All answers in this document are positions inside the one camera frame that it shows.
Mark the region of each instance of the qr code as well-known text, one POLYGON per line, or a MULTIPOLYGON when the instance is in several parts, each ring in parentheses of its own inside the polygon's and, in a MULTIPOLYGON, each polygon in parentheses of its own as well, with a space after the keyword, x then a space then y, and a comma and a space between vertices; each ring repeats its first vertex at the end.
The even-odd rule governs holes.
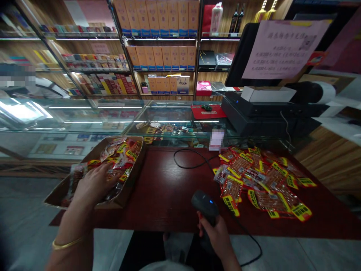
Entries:
POLYGON ((303 43, 300 47, 299 50, 304 50, 304 51, 307 51, 309 50, 309 48, 311 47, 311 45, 313 44, 313 42, 315 41, 316 39, 316 35, 313 35, 313 36, 305 36, 303 38, 303 43))

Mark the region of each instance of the printed paper sign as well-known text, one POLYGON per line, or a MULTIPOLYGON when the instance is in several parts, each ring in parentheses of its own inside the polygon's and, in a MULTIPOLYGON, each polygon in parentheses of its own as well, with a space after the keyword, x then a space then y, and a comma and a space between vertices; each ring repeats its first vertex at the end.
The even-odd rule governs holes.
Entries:
POLYGON ((91 47, 93 48, 94 53, 110 54, 109 48, 105 43, 92 43, 91 47))
POLYGON ((261 21, 243 79, 294 77, 307 63, 329 21, 261 21))

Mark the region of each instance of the person's leg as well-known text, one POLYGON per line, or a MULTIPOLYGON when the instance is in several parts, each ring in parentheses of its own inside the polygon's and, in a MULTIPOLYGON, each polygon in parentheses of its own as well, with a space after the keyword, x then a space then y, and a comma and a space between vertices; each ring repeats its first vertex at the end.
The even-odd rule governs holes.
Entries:
POLYGON ((164 260, 162 232, 134 231, 119 271, 139 271, 150 263, 164 260))
POLYGON ((185 264, 195 271, 223 271, 221 260, 217 255, 208 254, 200 245, 200 237, 195 234, 185 264))

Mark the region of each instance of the barcode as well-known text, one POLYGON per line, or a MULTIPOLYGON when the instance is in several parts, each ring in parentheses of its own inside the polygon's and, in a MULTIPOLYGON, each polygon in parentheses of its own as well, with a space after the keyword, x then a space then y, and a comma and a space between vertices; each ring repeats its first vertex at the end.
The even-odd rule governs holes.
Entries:
POLYGON ((308 209, 306 207, 301 207, 299 210, 294 211, 294 214, 300 216, 306 212, 308 212, 308 209))

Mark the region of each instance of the wine bottle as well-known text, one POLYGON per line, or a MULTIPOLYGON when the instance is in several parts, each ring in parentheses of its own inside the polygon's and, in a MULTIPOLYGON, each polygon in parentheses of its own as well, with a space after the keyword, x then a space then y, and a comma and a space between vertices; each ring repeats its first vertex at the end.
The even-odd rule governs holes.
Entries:
POLYGON ((264 10, 264 8, 266 7, 266 4, 267 4, 267 0, 263 1, 261 10, 256 13, 255 21, 254 21, 255 23, 259 23, 260 21, 263 20, 263 17, 266 14, 266 11, 264 10))
POLYGON ((274 0, 273 4, 272 4, 272 8, 266 12, 266 15, 264 16, 264 20, 272 20, 274 14, 276 12, 276 10, 275 10, 276 4, 277 4, 277 0, 274 0))
POLYGON ((238 15, 238 21, 237 21, 237 25, 236 25, 236 29, 235 29, 235 32, 236 33, 239 33, 240 32, 240 29, 241 29, 241 23, 242 23, 242 18, 244 16, 244 7, 246 6, 246 3, 243 4, 242 6, 242 11, 241 13, 238 15))
POLYGON ((238 19, 238 7, 240 5, 237 4, 237 8, 236 8, 236 11, 234 12, 233 16, 232 16, 232 21, 231 21, 231 26, 229 27, 229 34, 228 36, 230 37, 231 36, 231 33, 234 33, 234 29, 236 27, 236 24, 237 24, 237 19, 238 19))

